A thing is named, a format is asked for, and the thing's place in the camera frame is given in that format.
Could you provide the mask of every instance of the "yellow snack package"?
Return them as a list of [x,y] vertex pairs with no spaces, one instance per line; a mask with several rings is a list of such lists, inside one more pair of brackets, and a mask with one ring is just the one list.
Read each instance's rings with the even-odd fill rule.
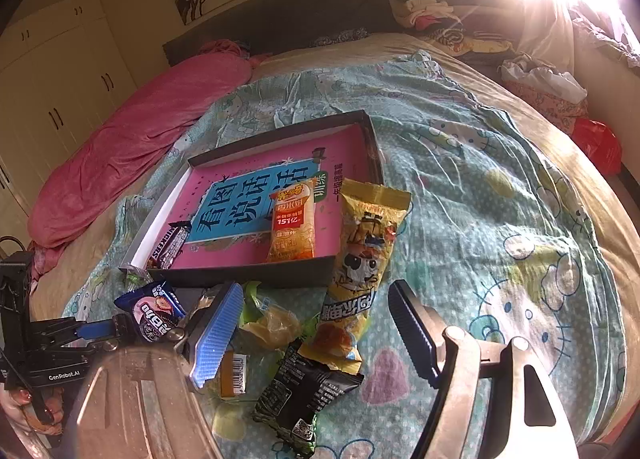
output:
[[316,251],[316,179],[306,179],[271,194],[273,224],[267,262],[311,259]]
[[351,179],[344,180],[340,194],[343,199],[340,252],[316,334],[298,352],[354,375],[362,365],[356,345],[366,328],[411,194]]

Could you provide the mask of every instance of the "qr code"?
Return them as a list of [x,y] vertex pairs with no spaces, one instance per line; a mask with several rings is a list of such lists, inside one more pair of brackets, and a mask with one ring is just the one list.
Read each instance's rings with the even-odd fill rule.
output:
[[305,421],[300,418],[296,423],[296,426],[291,430],[293,435],[298,436],[300,439],[304,439],[306,441],[313,441],[314,439],[314,426],[308,425]]

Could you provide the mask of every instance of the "wardrobe door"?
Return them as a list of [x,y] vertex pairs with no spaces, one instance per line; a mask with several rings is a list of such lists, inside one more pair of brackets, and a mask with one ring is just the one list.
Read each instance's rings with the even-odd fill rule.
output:
[[[6,183],[0,178],[0,237],[4,235],[16,237],[25,248],[31,241],[27,232],[27,214],[22,211]],[[20,249],[11,241],[0,243],[0,246],[7,255]]]
[[23,23],[29,49],[34,49],[61,33],[78,27],[81,20],[74,0],[64,0],[25,17]]
[[29,46],[21,20],[7,26],[0,35],[0,71],[24,55]]
[[49,175],[46,165],[35,165],[26,125],[18,115],[4,72],[0,72],[0,178],[8,182],[16,200],[27,213]]
[[120,56],[107,19],[94,20],[83,27],[94,52],[100,79],[106,81],[111,102],[117,109],[135,92],[136,85]]
[[94,130],[111,116],[115,106],[111,101],[111,87],[104,73],[100,73],[94,52],[83,28],[73,30],[74,64],[69,67],[74,83],[74,92],[81,103],[84,114]]
[[76,72],[81,70],[76,48],[77,31],[70,30],[31,51],[34,80],[47,101],[47,115],[69,155],[94,131],[78,98]]
[[79,10],[80,22],[83,24],[104,17],[100,0],[73,0],[73,2]]
[[31,53],[20,57],[3,72],[3,84],[11,100],[12,114],[19,125],[21,143],[27,145],[33,159],[38,162],[38,172],[48,177],[53,169],[69,157],[69,152],[58,136],[59,127],[48,114],[41,89],[33,79]]

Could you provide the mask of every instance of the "cable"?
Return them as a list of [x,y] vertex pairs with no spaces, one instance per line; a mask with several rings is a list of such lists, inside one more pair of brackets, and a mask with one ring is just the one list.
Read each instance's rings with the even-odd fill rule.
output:
[[24,248],[24,245],[20,242],[20,239],[17,239],[16,237],[12,237],[11,235],[5,235],[4,237],[0,237],[0,243],[3,243],[4,241],[12,241],[16,243],[18,246],[20,246],[20,249],[22,251],[27,251]]

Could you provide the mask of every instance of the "rice cracker bag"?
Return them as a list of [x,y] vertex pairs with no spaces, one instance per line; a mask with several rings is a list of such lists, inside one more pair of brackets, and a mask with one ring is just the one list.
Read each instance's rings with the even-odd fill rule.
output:
[[271,194],[275,204],[267,262],[313,258],[316,252],[315,186],[316,180],[311,178]]

